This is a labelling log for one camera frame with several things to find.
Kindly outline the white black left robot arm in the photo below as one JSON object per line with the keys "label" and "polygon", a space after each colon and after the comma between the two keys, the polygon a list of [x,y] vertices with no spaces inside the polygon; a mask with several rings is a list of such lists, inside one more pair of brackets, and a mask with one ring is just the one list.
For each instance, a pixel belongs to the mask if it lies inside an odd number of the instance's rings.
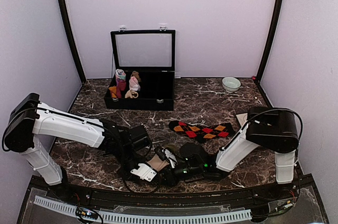
{"label": "white black left robot arm", "polygon": [[2,148],[24,156],[63,201],[74,197],[74,188],[67,184],[66,171],[42,146],[39,135],[68,139],[114,155],[125,180],[150,182],[157,175],[145,158],[137,155],[137,151],[151,144],[143,126],[128,129],[112,121],[72,115],[40,102],[39,95],[31,93],[11,112]]}

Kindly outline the black argyle orange red sock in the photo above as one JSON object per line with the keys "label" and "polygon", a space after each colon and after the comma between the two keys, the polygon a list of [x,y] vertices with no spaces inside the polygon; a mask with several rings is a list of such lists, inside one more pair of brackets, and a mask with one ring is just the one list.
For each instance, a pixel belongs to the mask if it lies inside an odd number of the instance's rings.
{"label": "black argyle orange red sock", "polygon": [[169,129],[179,135],[196,140],[198,143],[205,143],[210,139],[233,137],[235,131],[230,123],[223,123],[212,126],[191,125],[178,120],[171,121]]}

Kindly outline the black frame post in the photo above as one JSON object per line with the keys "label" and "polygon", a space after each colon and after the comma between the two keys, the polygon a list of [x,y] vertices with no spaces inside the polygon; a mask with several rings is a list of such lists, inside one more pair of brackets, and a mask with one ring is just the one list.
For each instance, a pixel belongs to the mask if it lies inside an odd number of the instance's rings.
{"label": "black frame post", "polygon": [[76,42],[74,39],[74,35],[73,35],[73,31],[72,31],[72,27],[71,27],[71,23],[69,19],[68,9],[66,5],[66,0],[58,0],[58,4],[59,4],[59,10],[60,10],[61,18],[62,18],[63,27],[65,30],[68,45],[71,51],[72,59],[74,61],[74,65],[76,67],[80,82],[84,84],[87,81],[87,79],[86,79],[85,72],[84,72],[84,69],[80,61],[78,49],[76,47]]}
{"label": "black frame post", "polygon": [[267,62],[268,62],[271,48],[273,45],[275,33],[277,30],[277,25],[279,21],[282,3],[283,3],[283,0],[275,0],[275,3],[274,3],[274,9],[273,9],[272,17],[271,17],[271,22],[270,22],[267,39],[266,39],[266,44],[264,47],[264,51],[263,51],[261,61],[258,67],[257,75],[256,75],[256,81],[258,82],[258,84],[260,84],[263,78],[266,66],[267,66]]}

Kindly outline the brown rolled sock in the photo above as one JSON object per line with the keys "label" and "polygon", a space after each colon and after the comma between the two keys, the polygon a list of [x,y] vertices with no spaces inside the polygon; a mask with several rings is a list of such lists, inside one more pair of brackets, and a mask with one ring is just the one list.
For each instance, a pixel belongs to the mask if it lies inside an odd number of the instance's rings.
{"label": "brown rolled sock", "polygon": [[140,78],[139,73],[137,71],[132,72],[132,77],[135,77],[138,82],[141,82],[141,78]]}

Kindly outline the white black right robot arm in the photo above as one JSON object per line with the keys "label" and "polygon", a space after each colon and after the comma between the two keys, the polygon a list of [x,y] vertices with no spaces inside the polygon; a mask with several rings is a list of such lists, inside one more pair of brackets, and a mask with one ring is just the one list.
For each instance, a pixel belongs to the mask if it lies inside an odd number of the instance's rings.
{"label": "white black right robot arm", "polygon": [[206,128],[200,135],[187,124],[170,122],[170,129],[195,138],[198,143],[186,143],[179,149],[179,162],[161,171],[162,182],[175,186],[180,181],[197,177],[200,180],[220,181],[226,178],[234,168],[253,150],[267,148],[275,153],[276,183],[270,187],[269,194],[280,200],[290,191],[294,179],[294,167],[298,161],[298,147],[303,129],[300,115],[287,108],[251,107],[247,120],[231,141],[211,155],[201,143],[207,135],[216,135],[216,129]]}

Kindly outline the striped beige maroon sock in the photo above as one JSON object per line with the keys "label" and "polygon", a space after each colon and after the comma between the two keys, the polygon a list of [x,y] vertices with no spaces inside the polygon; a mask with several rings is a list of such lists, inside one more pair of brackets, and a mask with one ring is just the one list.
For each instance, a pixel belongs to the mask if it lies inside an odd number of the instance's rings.
{"label": "striped beige maroon sock", "polygon": [[167,166],[171,168],[170,164],[165,160],[165,154],[163,153],[163,150],[165,148],[168,148],[172,153],[174,153],[175,156],[177,156],[178,154],[178,148],[173,144],[167,144],[164,147],[162,146],[156,147],[154,149],[155,155],[149,161],[146,162],[146,164],[151,166],[156,172],[161,171]]}

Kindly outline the black left frame post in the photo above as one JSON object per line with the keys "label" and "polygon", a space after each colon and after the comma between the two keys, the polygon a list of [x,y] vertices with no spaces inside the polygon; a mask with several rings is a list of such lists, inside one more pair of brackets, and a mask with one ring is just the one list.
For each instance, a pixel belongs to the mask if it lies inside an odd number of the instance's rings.
{"label": "black left frame post", "polygon": [[85,72],[84,72],[84,69],[80,61],[78,49],[76,47],[76,42],[74,39],[74,35],[73,35],[73,31],[72,31],[72,27],[71,27],[71,23],[69,19],[68,9],[66,5],[66,0],[58,0],[58,4],[59,4],[59,10],[60,10],[61,18],[62,18],[63,27],[65,30],[68,45],[71,51],[72,59],[74,61],[74,65],[76,67],[80,82],[84,84],[87,81],[87,79],[86,79]]}

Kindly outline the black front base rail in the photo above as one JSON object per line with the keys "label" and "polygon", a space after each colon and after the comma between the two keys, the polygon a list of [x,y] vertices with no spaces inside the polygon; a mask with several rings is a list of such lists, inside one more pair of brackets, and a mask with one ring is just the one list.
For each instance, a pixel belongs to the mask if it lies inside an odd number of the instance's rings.
{"label": "black front base rail", "polygon": [[228,204],[232,207],[265,205],[278,199],[292,197],[290,191],[299,188],[295,179],[289,184],[265,184],[244,189],[222,190],[201,193],[154,193],[133,194],[125,191],[96,189],[80,185],[70,185],[80,198],[80,205],[93,208],[112,209],[115,206],[133,207],[206,207]]}

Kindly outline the small circuit board right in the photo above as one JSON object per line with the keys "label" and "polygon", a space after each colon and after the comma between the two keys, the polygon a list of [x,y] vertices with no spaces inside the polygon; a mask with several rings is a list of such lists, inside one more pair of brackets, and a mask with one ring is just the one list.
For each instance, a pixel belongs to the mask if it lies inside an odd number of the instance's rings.
{"label": "small circuit board right", "polygon": [[286,209],[289,209],[289,208],[293,207],[294,205],[295,205],[295,202],[289,200],[289,201],[284,202],[282,205],[277,206],[276,210],[277,211],[286,210]]}

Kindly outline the black box with glass lid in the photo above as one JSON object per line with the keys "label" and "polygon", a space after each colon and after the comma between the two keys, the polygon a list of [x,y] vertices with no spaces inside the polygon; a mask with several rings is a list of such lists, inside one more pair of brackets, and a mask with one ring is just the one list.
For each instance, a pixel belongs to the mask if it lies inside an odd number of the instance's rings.
{"label": "black box with glass lid", "polygon": [[[104,101],[108,109],[163,110],[174,109],[175,30],[112,31],[114,68],[109,87],[116,86],[116,69],[126,74],[122,98],[111,98],[107,89]],[[132,72],[141,78],[138,98],[126,99]]]}

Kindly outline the beige rolled sock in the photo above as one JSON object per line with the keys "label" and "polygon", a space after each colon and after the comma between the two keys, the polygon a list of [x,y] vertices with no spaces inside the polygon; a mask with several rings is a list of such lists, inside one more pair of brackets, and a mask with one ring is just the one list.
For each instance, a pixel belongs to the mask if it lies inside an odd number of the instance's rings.
{"label": "beige rolled sock", "polygon": [[138,98],[138,96],[139,96],[138,92],[134,91],[132,89],[129,89],[125,94],[126,99],[128,99],[128,98],[129,99],[136,99],[136,98]]}

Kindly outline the black right frame post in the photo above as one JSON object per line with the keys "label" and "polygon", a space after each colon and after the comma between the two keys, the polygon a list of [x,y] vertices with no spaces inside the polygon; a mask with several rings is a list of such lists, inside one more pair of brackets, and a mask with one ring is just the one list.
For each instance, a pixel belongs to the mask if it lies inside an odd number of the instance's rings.
{"label": "black right frame post", "polygon": [[283,3],[283,0],[275,0],[275,3],[274,3],[274,9],[273,9],[272,17],[271,17],[271,22],[270,22],[267,39],[266,39],[266,44],[264,47],[264,51],[263,51],[261,61],[258,67],[257,75],[256,75],[256,81],[258,82],[258,84],[260,84],[263,78],[266,66],[267,66],[267,62],[268,62],[271,48],[273,45],[275,33],[277,30],[277,25],[279,21],[282,3]]}

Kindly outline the pink white rolled sock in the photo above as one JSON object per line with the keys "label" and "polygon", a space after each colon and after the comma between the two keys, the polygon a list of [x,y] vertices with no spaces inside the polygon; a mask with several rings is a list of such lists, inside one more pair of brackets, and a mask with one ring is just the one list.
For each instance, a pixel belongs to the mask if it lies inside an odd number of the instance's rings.
{"label": "pink white rolled sock", "polygon": [[139,81],[135,76],[132,76],[129,80],[129,89],[133,91],[140,91]]}

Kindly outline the small circuit board left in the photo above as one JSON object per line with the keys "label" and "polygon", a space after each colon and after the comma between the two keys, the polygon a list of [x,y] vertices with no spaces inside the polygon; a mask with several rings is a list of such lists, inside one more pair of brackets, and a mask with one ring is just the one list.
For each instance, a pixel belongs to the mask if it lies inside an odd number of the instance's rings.
{"label": "small circuit board left", "polygon": [[75,211],[76,217],[80,220],[86,220],[86,221],[96,221],[99,219],[99,215],[90,209],[77,207]]}

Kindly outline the square floral plate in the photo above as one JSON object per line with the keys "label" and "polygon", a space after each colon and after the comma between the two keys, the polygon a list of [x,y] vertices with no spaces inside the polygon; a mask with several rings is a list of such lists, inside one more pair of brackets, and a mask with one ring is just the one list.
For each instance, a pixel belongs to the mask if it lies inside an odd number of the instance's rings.
{"label": "square floral plate", "polygon": [[240,113],[240,114],[236,114],[236,119],[239,123],[239,125],[242,127],[245,122],[247,121],[247,116],[248,114],[247,113]]}

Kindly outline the magenta rolled sock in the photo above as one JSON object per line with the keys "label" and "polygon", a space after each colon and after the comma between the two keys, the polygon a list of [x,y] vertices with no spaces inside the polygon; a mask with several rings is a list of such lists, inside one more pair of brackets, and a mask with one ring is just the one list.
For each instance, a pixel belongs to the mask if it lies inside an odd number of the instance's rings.
{"label": "magenta rolled sock", "polygon": [[116,81],[116,96],[117,98],[122,98],[121,93],[126,89],[126,81],[123,79],[117,79]]}

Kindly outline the multicolour rolled sock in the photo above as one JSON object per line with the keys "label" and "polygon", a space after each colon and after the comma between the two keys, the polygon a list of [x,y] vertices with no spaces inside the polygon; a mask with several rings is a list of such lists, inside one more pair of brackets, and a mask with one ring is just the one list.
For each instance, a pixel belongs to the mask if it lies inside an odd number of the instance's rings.
{"label": "multicolour rolled sock", "polygon": [[124,70],[122,70],[122,69],[116,69],[115,77],[116,77],[116,80],[118,80],[118,81],[121,81],[121,80],[125,81],[126,80],[126,74],[125,74]]}

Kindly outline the small circuit board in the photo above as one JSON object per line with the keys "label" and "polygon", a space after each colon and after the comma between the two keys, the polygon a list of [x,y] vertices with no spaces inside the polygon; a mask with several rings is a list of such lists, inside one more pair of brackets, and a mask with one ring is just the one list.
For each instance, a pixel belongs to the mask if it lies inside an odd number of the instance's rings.
{"label": "small circuit board", "polygon": [[289,201],[284,202],[282,205],[277,206],[276,210],[277,211],[286,210],[286,209],[289,209],[289,208],[293,207],[294,205],[295,205],[295,202],[289,200]]}
{"label": "small circuit board", "polygon": [[77,207],[75,211],[76,217],[80,220],[86,220],[86,221],[96,221],[99,219],[99,215],[90,209]]}

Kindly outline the pale green bowl at back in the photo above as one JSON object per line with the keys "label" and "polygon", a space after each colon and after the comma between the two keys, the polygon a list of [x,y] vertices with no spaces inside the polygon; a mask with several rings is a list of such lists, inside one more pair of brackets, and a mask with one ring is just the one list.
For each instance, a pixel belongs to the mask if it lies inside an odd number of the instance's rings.
{"label": "pale green bowl at back", "polygon": [[241,87],[241,82],[234,77],[224,77],[222,79],[222,86],[226,92],[233,93]]}

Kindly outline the orange rolled sock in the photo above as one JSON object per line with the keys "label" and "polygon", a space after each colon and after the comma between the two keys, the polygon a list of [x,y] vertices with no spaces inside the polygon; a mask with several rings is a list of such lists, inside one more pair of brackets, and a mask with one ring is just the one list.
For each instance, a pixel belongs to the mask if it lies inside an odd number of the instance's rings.
{"label": "orange rolled sock", "polygon": [[111,98],[113,98],[113,99],[118,98],[118,96],[117,96],[117,87],[116,86],[109,87],[108,90],[110,92]]}

